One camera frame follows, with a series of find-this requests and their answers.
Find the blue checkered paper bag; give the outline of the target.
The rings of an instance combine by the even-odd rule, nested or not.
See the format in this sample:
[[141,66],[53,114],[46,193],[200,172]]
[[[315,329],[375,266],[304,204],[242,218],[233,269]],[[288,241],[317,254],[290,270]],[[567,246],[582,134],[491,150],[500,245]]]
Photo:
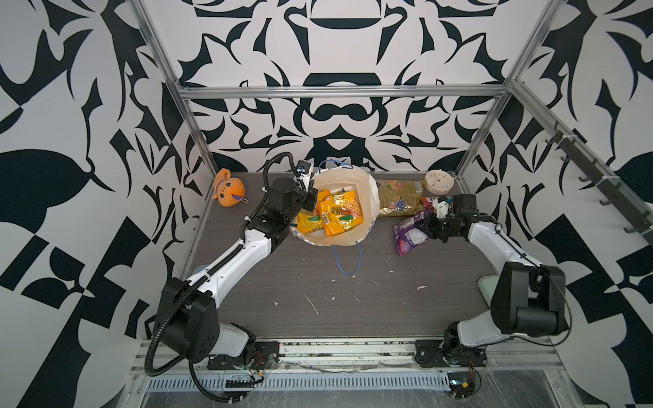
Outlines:
[[318,190],[313,210],[303,210],[291,227],[293,236],[315,247],[360,248],[380,214],[379,187],[366,170],[327,159],[312,178]]

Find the purple snack packet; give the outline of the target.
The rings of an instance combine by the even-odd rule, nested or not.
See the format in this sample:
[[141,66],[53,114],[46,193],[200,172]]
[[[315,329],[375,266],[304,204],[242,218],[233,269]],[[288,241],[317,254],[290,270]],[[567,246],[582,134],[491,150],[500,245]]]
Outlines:
[[395,247],[399,256],[409,253],[430,238],[420,227],[432,212],[423,211],[393,226]]

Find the yellow snack packet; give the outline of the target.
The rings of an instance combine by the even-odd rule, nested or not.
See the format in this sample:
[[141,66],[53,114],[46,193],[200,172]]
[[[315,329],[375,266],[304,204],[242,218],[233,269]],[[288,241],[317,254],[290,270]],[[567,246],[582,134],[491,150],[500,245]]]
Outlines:
[[297,230],[302,234],[323,231],[327,236],[341,235],[355,229],[364,222],[362,206],[352,188],[331,192],[318,192],[313,212],[302,210],[297,218]]

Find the gold snack packet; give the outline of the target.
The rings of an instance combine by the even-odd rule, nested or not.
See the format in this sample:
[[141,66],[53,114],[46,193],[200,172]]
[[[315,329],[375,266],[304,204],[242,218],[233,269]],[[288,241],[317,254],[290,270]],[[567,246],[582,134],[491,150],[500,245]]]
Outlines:
[[420,180],[376,180],[376,183],[379,217],[408,217],[423,210],[423,183]]

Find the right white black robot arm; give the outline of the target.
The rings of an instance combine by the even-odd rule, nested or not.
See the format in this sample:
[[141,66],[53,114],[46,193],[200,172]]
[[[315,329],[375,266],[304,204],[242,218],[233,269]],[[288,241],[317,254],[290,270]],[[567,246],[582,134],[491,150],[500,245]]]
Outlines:
[[446,215],[429,214],[419,229],[442,242],[463,238],[481,251],[498,277],[489,310],[447,328],[446,350],[481,349],[514,338],[546,347],[539,338],[569,337],[573,318],[564,272],[528,255],[495,217],[479,210],[474,195],[456,195]]

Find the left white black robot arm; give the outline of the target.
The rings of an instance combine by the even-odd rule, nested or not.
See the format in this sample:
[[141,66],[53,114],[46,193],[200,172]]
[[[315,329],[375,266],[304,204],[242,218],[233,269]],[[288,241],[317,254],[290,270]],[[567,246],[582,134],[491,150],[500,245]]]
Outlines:
[[193,364],[209,356],[245,355],[253,334],[220,323],[219,307],[235,285],[288,237],[298,214],[316,207],[317,195],[311,175],[274,180],[265,187],[260,209],[244,221],[234,245],[186,280],[166,283],[146,362],[153,364],[161,344]]

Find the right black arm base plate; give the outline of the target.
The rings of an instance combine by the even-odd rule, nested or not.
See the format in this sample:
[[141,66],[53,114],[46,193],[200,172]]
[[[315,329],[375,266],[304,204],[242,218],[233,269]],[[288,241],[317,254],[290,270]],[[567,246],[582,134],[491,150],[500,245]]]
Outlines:
[[486,362],[486,350],[466,348],[458,343],[447,346],[445,340],[417,340],[414,360],[422,368],[482,367]]

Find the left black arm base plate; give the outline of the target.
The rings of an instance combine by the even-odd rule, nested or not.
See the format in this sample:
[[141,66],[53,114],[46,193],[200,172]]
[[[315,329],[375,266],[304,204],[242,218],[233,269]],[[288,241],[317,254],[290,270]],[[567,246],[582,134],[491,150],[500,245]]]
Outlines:
[[245,368],[264,370],[278,362],[280,346],[281,344],[276,341],[250,342],[238,357],[228,355],[210,357],[207,368],[209,371],[244,370]]

